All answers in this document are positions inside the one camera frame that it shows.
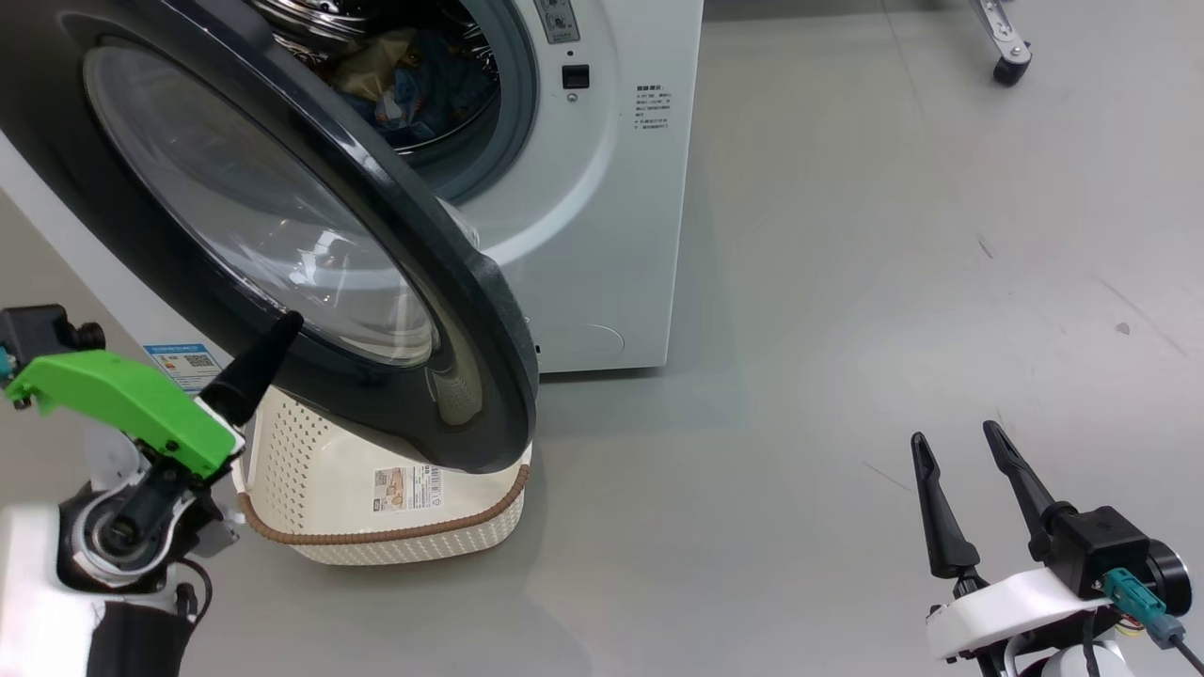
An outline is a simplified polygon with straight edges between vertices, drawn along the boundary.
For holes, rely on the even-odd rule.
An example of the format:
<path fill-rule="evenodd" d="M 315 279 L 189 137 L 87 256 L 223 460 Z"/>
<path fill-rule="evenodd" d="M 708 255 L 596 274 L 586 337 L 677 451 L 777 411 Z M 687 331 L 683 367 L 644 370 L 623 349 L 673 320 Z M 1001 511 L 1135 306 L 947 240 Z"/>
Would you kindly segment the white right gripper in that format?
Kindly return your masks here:
<path fill-rule="evenodd" d="M 1035 563 L 1054 561 L 1054 519 L 1078 514 L 1070 502 L 1054 500 L 1049 489 L 1023 459 L 1019 447 L 1007 436 L 998 420 L 984 420 L 996 466 L 1007 476 L 1023 523 L 1028 528 L 1029 557 Z M 975 544 L 960 531 L 942 488 L 942 469 L 923 432 L 911 434 L 911 461 L 929 564 L 929 573 L 940 579 L 961 579 L 976 575 L 980 564 Z M 1100 606 L 1105 597 L 1084 600 L 1054 571 L 1041 567 L 1015 573 L 993 585 L 970 591 L 938 606 L 926 618 L 929 654 L 939 661 L 960 658 L 992 657 L 1002 648 L 1008 664 L 1039 643 L 1061 647 L 1046 664 L 1084 664 L 1084 616 Z"/>

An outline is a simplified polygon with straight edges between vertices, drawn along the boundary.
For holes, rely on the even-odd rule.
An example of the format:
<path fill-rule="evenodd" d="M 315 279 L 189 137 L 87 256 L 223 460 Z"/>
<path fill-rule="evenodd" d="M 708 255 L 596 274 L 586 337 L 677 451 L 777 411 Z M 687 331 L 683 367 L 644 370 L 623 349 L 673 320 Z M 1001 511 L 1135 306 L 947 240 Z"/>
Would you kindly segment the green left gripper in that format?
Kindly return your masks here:
<path fill-rule="evenodd" d="M 5 396 L 30 400 L 43 416 L 66 407 L 100 420 L 209 479 L 238 449 L 228 424 L 252 419 L 302 326 L 299 312 L 287 312 L 199 392 L 222 420 L 164 373 L 108 351 L 36 357 L 8 378 Z"/>

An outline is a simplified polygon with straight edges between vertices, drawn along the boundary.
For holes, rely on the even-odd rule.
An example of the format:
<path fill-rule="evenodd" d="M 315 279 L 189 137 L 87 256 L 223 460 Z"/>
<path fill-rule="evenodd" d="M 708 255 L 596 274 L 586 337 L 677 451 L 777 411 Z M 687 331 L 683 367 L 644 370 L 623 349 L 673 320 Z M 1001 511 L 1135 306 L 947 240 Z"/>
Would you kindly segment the black-rimmed glass washer door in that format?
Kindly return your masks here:
<path fill-rule="evenodd" d="M 519 463 L 538 373 L 452 206 L 241 0 L 0 0 L 0 133 L 137 284 L 399 455 Z"/>

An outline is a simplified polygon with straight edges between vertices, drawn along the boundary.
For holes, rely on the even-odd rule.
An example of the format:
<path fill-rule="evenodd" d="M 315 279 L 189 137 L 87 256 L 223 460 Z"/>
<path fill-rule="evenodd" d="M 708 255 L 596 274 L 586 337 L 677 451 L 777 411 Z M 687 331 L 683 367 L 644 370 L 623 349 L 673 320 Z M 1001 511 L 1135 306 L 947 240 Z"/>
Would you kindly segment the beige fabric garment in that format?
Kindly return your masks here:
<path fill-rule="evenodd" d="M 367 39 L 361 51 L 346 55 L 325 78 L 332 89 L 378 102 L 393 86 L 394 72 L 400 67 L 413 67 L 421 63 L 417 53 L 417 27 L 400 27 Z"/>

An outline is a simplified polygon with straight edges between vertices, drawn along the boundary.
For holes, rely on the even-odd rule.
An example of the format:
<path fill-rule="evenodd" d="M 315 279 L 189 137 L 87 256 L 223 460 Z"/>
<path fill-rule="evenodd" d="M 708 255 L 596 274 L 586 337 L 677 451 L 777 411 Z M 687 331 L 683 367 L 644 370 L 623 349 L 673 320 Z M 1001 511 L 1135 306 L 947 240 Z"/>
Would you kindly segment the blue cartoon print garment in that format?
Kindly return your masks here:
<path fill-rule="evenodd" d="M 468 123 L 496 94 L 498 78 L 468 45 L 421 29 L 367 120 L 378 133 L 399 134 L 403 145 L 433 141 Z"/>

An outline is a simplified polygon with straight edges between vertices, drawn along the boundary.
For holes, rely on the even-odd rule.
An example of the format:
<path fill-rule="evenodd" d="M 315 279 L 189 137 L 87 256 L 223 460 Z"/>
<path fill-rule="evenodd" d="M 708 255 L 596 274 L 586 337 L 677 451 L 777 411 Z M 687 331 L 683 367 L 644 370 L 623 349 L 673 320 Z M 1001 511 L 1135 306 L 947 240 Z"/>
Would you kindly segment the washing machine drum with clothes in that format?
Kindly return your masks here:
<path fill-rule="evenodd" d="M 275 30 L 276 42 L 293 53 L 324 83 L 340 59 L 361 51 L 367 39 L 400 27 L 431 29 L 445 34 L 448 39 L 468 45 L 470 52 L 482 60 L 486 71 L 498 78 L 498 65 L 495 63 L 492 48 L 486 45 L 484 30 L 470 16 L 464 0 L 246 0 L 246 2 L 256 8 L 268 22 Z M 374 102 L 335 92 L 373 128 L 367 120 L 367 113 Z M 455 133 L 443 134 L 433 141 L 403 145 L 401 143 L 403 139 L 399 134 L 380 134 L 388 145 L 401 154 L 426 151 L 444 141 L 464 137 L 477 120 L 482 120 L 484 125 L 489 123 L 485 114 L 497 101 L 498 94 L 494 96 L 491 104 Z"/>

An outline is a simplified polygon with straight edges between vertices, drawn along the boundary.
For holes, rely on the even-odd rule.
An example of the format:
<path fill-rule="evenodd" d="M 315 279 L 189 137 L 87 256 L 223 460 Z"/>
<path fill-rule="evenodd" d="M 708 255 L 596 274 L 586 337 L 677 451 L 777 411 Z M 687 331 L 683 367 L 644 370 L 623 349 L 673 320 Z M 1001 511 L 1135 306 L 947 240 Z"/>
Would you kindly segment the white front-load washing machine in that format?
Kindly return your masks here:
<path fill-rule="evenodd" d="M 529 320 L 541 373 L 662 366 L 675 285 L 689 126 L 706 0 L 572 0 L 580 40 L 549 45 L 520 0 L 539 64 L 529 141 L 480 196 L 442 187 L 470 133 L 401 158 L 482 237 Z M 561 86 L 566 64 L 589 89 Z M 673 89 L 667 130 L 636 133 L 635 86 Z"/>

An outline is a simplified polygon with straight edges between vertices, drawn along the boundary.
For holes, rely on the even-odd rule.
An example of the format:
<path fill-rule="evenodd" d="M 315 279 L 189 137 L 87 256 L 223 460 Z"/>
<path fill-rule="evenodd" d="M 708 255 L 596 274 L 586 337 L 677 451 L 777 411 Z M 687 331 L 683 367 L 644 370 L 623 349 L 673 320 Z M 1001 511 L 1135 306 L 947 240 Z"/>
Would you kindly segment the white barcode basket sticker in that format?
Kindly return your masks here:
<path fill-rule="evenodd" d="M 439 510 L 443 470 L 432 465 L 378 469 L 372 473 L 373 513 Z"/>

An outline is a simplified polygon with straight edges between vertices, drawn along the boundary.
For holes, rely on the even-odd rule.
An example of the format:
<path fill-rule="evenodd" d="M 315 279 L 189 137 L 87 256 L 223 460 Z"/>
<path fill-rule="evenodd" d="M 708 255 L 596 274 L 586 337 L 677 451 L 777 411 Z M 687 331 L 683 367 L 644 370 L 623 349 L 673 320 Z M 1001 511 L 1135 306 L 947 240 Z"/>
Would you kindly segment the white basket with brown rim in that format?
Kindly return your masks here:
<path fill-rule="evenodd" d="M 271 543 L 332 566 L 383 566 L 468 557 L 503 543 L 524 510 L 532 454 L 495 473 L 443 470 L 443 505 L 373 513 L 372 473 L 427 465 L 336 426 L 270 389 L 246 426 L 232 470 L 246 523 Z"/>

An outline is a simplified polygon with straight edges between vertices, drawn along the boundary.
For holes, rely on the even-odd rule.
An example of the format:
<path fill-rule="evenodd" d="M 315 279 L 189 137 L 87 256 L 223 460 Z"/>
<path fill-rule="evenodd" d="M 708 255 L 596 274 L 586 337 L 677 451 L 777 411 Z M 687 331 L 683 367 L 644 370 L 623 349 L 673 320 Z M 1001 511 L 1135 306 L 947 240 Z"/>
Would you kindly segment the grey icon sticker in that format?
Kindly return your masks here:
<path fill-rule="evenodd" d="M 580 40 L 580 31 L 572 0 L 533 0 L 549 45 L 565 45 Z"/>

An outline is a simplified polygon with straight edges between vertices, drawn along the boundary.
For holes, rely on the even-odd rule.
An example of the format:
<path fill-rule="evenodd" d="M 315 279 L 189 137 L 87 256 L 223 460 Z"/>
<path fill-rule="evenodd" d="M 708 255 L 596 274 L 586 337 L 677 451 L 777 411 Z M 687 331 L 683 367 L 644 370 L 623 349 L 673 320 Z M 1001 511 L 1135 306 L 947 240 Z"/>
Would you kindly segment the small printed text label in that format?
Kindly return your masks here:
<path fill-rule="evenodd" d="M 673 120 L 674 94 L 669 86 L 635 86 L 631 104 L 632 129 L 636 133 L 659 133 L 669 129 Z"/>

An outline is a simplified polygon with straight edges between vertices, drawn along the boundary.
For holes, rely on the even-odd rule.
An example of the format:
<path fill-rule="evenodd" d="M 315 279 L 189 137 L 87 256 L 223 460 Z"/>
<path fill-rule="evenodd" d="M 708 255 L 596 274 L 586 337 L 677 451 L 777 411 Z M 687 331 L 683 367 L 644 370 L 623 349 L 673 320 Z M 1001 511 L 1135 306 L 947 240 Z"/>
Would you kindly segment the grey metal frame leg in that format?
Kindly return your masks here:
<path fill-rule="evenodd" d="M 1027 64 L 1031 60 L 1029 46 L 1007 17 L 1003 0 L 967 0 L 976 18 L 982 23 L 992 39 L 1001 59 L 1011 64 Z"/>

